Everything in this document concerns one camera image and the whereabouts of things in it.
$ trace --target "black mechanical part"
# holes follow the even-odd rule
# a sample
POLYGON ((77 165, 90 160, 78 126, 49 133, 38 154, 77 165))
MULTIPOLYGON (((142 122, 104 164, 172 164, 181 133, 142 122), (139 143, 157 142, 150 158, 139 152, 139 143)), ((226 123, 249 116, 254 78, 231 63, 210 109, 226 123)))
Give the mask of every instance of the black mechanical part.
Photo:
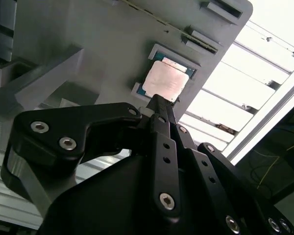
POLYGON ((232 205, 252 234, 259 231, 263 231, 264 234, 276 234, 272 233, 272 230, 277 234, 289 234, 286 229, 282 229, 282 225, 278 224, 281 219, 294 233, 291 222, 251 186, 250 182, 219 151, 212 152, 209 146, 212 145, 202 143, 198 146, 198 150, 211 160, 232 205))
POLYGON ((1 176, 43 215, 38 234, 294 234, 214 146, 196 149, 169 101, 155 95, 147 108, 152 115, 121 103, 15 118, 1 176), (123 148, 130 157, 74 184, 79 163, 123 148))

